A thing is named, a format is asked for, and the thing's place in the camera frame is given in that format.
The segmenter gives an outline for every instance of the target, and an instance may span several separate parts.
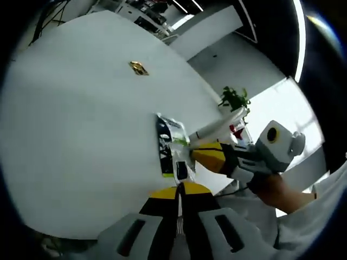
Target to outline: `red object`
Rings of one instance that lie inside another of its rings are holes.
[[[239,129],[239,130],[236,131],[235,126],[234,126],[234,125],[230,125],[230,126],[229,126],[229,129],[230,129],[230,131],[233,133],[233,135],[234,135],[237,139],[242,140],[241,133],[242,133],[242,131],[244,130],[244,127],[242,127],[241,129]]]

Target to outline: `table surface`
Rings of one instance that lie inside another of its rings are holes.
[[[190,134],[221,117],[208,88],[170,47],[109,11],[44,34],[11,64],[0,109],[4,177],[24,223],[94,239],[174,186],[161,176],[154,113]],[[213,193],[230,183],[197,171]]]

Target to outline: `green plant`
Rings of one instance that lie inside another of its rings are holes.
[[[230,89],[228,86],[226,86],[223,88],[223,94],[221,97],[222,101],[218,106],[231,106],[230,112],[235,111],[240,107],[245,107],[247,109],[247,114],[250,112],[248,108],[250,101],[247,99],[247,91],[245,89],[243,89],[243,95],[240,96],[237,94],[236,90],[233,88]]]

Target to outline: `small gold object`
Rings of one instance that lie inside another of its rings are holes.
[[[140,76],[148,76],[147,70],[142,66],[142,64],[138,61],[131,61],[129,62],[130,67],[133,69],[133,71],[136,73],[136,75]]]

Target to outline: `person's arm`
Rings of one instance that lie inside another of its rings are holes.
[[[311,201],[315,200],[315,193],[301,193],[289,188],[281,175],[274,174],[262,181],[252,190],[265,204],[290,214]]]

